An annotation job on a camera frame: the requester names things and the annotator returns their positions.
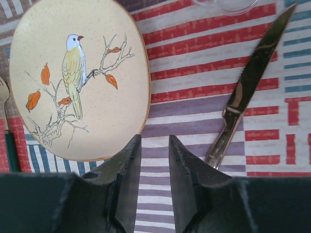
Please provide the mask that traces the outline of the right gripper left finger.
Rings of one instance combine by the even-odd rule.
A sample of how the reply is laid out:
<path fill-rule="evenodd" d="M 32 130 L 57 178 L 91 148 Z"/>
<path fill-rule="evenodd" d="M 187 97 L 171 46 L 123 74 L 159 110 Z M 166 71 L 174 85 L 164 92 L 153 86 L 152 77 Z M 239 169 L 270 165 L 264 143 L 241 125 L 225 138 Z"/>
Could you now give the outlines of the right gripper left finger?
<path fill-rule="evenodd" d="M 83 176 L 3 173 L 3 233 L 132 233 L 135 227 L 141 136 Z"/>

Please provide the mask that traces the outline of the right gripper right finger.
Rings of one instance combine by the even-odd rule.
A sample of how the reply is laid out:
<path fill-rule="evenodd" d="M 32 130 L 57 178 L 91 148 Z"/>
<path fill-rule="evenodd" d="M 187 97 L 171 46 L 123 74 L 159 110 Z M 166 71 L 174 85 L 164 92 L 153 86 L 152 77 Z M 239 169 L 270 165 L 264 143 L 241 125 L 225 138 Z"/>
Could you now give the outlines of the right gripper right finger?
<path fill-rule="evenodd" d="M 169 138 L 169 167 L 178 233 L 308 233 L 309 177 L 231 177 Z"/>

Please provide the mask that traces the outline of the brown wooden knife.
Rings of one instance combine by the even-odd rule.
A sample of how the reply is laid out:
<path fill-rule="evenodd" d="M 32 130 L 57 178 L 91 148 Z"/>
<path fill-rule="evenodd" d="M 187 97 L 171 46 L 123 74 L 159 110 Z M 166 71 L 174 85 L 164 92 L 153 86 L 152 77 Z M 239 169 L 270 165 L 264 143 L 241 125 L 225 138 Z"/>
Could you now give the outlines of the brown wooden knife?
<path fill-rule="evenodd" d="M 205 156 L 205 162 L 214 169 L 218 169 L 221 165 L 236 128 L 297 6 L 297 2 L 293 3 L 277 17 L 255 47 L 244 67 L 223 110 L 222 117 L 225 125 Z"/>

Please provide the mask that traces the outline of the round wooden plate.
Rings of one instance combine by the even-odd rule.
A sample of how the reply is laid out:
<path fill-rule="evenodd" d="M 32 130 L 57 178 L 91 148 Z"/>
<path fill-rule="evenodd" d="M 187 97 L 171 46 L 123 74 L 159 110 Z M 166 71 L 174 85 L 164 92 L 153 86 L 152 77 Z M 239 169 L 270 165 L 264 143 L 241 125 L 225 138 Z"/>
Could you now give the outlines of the round wooden plate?
<path fill-rule="evenodd" d="M 150 109 L 145 44 L 115 0 L 36 2 L 15 29 L 9 77 L 27 130 L 69 160 L 114 156 Z"/>

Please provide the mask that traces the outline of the dark handled fork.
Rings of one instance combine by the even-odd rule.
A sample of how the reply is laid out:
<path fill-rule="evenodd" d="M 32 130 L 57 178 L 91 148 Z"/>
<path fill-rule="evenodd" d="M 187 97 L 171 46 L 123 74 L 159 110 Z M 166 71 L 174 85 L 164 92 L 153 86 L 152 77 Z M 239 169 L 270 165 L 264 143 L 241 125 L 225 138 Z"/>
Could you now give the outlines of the dark handled fork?
<path fill-rule="evenodd" d="M 11 172 L 21 172 L 14 134 L 11 132 L 9 128 L 7 119 L 6 102 L 9 99 L 9 97 L 10 92 L 7 83 L 3 80 L 3 78 L 0 78 L 0 100 L 3 104 L 3 111 L 4 111 L 3 113 L 4 128 L 5 128 L 4 137 L 6 143 L 8 165 Z"/>

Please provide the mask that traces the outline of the clear glass cup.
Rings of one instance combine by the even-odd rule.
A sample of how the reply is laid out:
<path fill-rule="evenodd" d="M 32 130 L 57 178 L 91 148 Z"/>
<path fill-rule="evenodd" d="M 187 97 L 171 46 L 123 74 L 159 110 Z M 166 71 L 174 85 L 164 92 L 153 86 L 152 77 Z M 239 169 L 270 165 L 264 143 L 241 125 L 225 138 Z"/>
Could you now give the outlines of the clear glass cup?
<path fill-rule="evenodd" d="M 197 5 L 203 7 L 215 7 L 225 15 L 235 16 L 253 9 L 258 0 L 193 0 Z"/>

